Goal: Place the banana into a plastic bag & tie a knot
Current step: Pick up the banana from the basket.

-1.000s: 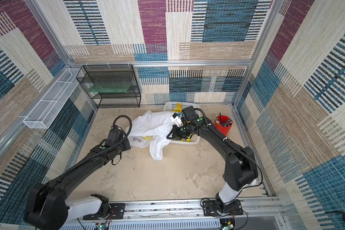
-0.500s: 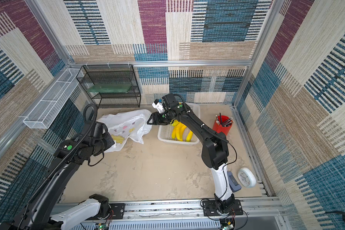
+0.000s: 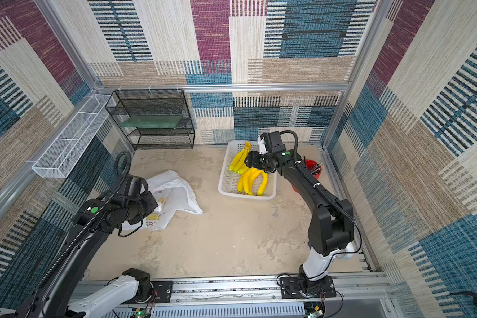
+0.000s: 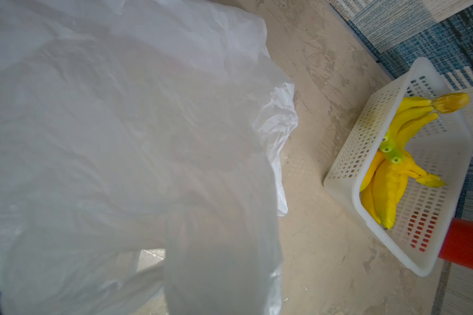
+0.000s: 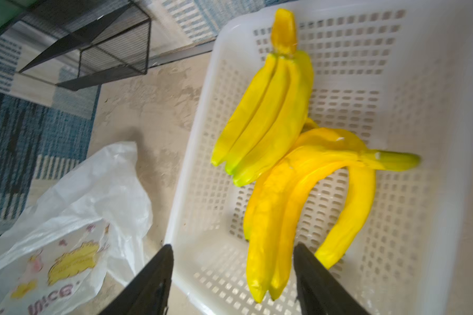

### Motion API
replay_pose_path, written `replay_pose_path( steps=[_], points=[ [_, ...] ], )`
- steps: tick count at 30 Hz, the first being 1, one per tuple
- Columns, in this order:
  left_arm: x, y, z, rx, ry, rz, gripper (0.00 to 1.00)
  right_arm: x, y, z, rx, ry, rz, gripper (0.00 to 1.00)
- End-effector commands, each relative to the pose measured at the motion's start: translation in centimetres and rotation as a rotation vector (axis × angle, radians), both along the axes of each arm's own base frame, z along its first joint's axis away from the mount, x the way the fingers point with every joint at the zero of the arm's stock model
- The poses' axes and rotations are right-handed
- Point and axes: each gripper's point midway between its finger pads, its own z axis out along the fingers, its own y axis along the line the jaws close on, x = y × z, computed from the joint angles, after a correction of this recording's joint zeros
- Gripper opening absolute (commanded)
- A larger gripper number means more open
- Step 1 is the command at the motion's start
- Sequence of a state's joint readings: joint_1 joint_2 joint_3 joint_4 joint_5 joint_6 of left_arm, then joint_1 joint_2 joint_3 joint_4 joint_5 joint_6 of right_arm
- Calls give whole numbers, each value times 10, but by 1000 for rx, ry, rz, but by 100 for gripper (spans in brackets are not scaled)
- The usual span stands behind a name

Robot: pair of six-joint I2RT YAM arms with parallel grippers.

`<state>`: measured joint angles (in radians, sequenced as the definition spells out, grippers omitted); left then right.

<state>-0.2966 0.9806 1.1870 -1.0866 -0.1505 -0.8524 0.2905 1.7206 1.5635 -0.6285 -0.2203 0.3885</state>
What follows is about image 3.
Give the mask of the white plastic bag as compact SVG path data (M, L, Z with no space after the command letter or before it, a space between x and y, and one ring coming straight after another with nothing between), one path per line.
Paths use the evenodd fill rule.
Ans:
M165 171L147 180L148 190L158 203L153 213L137 225L122 223L124 231L148 229L164 230L175 213L182 211L193 215L201 215L203 210L198 205L196 195L189 183L173 170Z

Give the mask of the white perforated plastic basket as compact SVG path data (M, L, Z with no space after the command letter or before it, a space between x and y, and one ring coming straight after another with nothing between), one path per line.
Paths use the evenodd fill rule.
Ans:
M246 199L254 201L267 201L272 200L276 196L277 191L277 174L269 174L268 182L266 184L265 192L262 196L257 195L257 191L262 184L262 175L257 177L253 185L253 195L246 194L244 192L239 193L237 191L238 181L240 176L229 170L229 166L232 163L234 157L242 151L245 146L245 140L232 140L227 145L223 165L221 168L221 176L219 179L218 191L220 194L237 199Z

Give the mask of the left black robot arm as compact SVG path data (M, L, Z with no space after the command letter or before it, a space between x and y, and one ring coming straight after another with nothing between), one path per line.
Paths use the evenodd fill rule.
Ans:
M144 303L152 298L150 274L130 268L101 290L80 301L70 298L88 265L108 237L124 223L143 226L158 206L144 178L129 173L130 152L115 159L116 179L110 191L87 200L79 208L61 252L34 292L11 313L11 317L103 317L125 302Z

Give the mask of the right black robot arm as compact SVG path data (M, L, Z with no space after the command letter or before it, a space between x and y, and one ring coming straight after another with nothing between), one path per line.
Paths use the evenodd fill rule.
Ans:
M296 276L281 274L276 283L283 298L308 299L337 295L328 271L333 261L348 259L360 251L353 242L361 238L350 201L340 200L328 191L307 167L298 146L288 150L282 135L294 131L263 133L258 138L259 151L247 156L245 164L267 174L279 173L294 186L311 212L308 228L310 253Z

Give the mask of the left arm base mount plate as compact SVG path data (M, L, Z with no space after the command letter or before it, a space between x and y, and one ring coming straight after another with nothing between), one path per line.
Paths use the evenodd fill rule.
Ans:
M172 289L174 281L171 280L154 280L151 281L152 290L144 301L135 301L129 300L123 303L123 305L136 305L136 306L147 306L158 303L170 303L172 297Z

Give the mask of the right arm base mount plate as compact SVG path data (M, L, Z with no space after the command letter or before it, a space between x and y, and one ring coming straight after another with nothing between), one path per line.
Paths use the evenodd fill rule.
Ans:
M287 274L277 276L276 283L281 289L283 299L311 299L336 298L334 281L330 276L325 276L318 281L303 279L302 277L292 277Z

